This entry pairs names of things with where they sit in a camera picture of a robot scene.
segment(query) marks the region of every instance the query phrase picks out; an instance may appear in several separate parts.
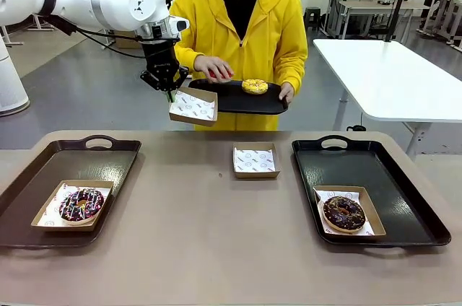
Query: brown tray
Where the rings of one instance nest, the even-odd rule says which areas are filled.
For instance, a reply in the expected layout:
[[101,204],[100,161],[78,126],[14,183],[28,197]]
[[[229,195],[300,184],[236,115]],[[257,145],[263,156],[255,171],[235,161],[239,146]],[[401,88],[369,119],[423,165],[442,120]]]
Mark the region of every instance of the brown tray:
[[[88,147],[104,139],[110,147]],[[75,248],[95,241],[141,147],[140,141],[89,136],[50,143],[0,196],[0,247]],[[92,232],[44,232],[30,226],[62,180],[113,181],[113,192]]]

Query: brown box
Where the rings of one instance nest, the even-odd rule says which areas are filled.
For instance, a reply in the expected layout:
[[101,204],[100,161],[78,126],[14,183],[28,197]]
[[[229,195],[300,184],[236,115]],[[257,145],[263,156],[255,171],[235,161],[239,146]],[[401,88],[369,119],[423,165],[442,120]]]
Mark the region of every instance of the brown box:
[[[269,151],[273,153],[275,171],[268,172],[239,172],[236,170],[235,149],[252,149],[256,151]],[[276,145],[272,142],[235,142],[232,145],[232,164],[236,178],[277,178],[281,172],[281,164],[276,151]]]
[[208,120],[201,120],[198,118],[177,115],[177,114],[170,112],[170,108],[172,107],[172,103],[170,103],[168,107],[170,120],[177,121],[177,122],[197,124],[199,126],[206,126],[206,127],[212,127],[217,122],[218,120],[218,95],[217,93],[203,91],[202,89],[195,89],[195,88],[189,88],[189,87],[181,87],[179,91],[186,93],[187,95],[192,95],[193,97],[196,97],[205,102],[214,102],[215,103],[214,117],[212,121],[208,121]]
[[[353,187],[353,186],[344,186],[344,185],[315,185],[313,186],[314,191],[327,191],[327,192],[352,192],[352,193],[359,193],[359,202],[361,203],[361,207],[364,210],[364,213],[367,217],[367,220],[374,231],[373,236],[384,236],[386,235],[385,228],[383,227],[382,221],[378,216],[377,210],[375,210],[374,203],[370,200],[369,194],[367,193],[366,188],[364,187]],[[315,192],[315,196],[318,199],[318,210],[319,215],[323,216],[321,209],[319,207],[319,196]]]
[[[135,32],[115,31],[114,33],[116,35],[122,35],[124,37],[133,37],[133,38],[135,37]],[[115,39],[115,46],[117,46],[118,48],[132,48],[132,49],[141,48],[141,44],[135,40],[120,39],[120,38]]]
[[42,208],[39,210],[35,218],[30,224],[32,227],[36,227],[40,230],[45,230],[47,232],[91,232],[95,228],[100,215],[102,214],[107,200],[104,202],[101,210],[95,215],[94,220],[82,225],[73,225],[68,227],[49,227],[45,225],[39,225],[38,222],[42,218],[43,212],[46,210],[47,206],[52,202],[54,196],[58,193],[59,189],[63,184],[67,184],[75,187],[88,187],[88,188],[109,188],[110,192],[108,198],[112,195],[114,182],[112,181],[99,181],[99,180],[65,180],[61,181],[59,185],[55,188],[54,192],[50,195],[48,200],[43,204]]

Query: hoodie sleeve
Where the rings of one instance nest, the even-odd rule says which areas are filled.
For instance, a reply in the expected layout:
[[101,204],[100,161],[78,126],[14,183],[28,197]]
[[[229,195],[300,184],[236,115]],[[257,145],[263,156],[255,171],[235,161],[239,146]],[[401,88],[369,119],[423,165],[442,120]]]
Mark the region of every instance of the hoodie sleeve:
[[194,71],[194,62],[197,56],[203,53],[195,52],[196,48],[196,13],[194,0],[174,0],[170,8],[173,16],[188,19],[190,27],[181,32],[181,41],[175,45],[176,58],[182,66],[187,66],[189,71]]
[[289,82],[297,94],[305,75],[308,42],[300,0],[289,0],[282,22],[282,33],[274,57],[274,76],[278,84]]

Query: black tray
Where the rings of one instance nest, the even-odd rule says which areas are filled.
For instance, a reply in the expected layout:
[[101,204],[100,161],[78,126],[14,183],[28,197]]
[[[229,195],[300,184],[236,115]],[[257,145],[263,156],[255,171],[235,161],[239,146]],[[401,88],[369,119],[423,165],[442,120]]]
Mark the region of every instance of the black tray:
[[[347,148],[322,146],[338,139]],[[450,233],[398,164],[376,141],[352,141],[343,136],[293,141],[308,202],[319,235],[334,245],[381,248],[442,246]],[[314,185],[365,187],[385,227],[383,237],[354,237],[326,234],[317,209]]]
[[[110,147],[87,147],[104,139]],[[140,141],[89,136],[51,142],[0,196],[0,247],[41,249],[82,247],[95,241],[121,191]],[[62,180],[113,181],[114,187],[92,232],[44,232],[31,222]]]
[[194,80],[189,87],[218,94],[218,111],[221,113],[249,113],[253,115],[279,115],[289,108],[286,99],[279,100],[281,86],[268,84],[264,95],[249,95],[242,88],[242,81],[226,84],[210,84],[205,79]]

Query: yellow jacket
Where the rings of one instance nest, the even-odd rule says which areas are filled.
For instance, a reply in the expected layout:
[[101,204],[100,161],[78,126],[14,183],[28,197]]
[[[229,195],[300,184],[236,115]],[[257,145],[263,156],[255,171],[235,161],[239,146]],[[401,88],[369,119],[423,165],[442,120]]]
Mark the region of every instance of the yellow jacket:
[[[231,65],[234,80],[289,82],[299,91],[308,57],[300,0],[258,0],[244,40],[239,39],[223,0],[175,0],[170,13],[191,23],[175,53],[194,79],[205,78],[194,71],[196,57],[216,56]],[[277,116],[220,113],[215,126],[208,129],[275,131],[277,124]]]

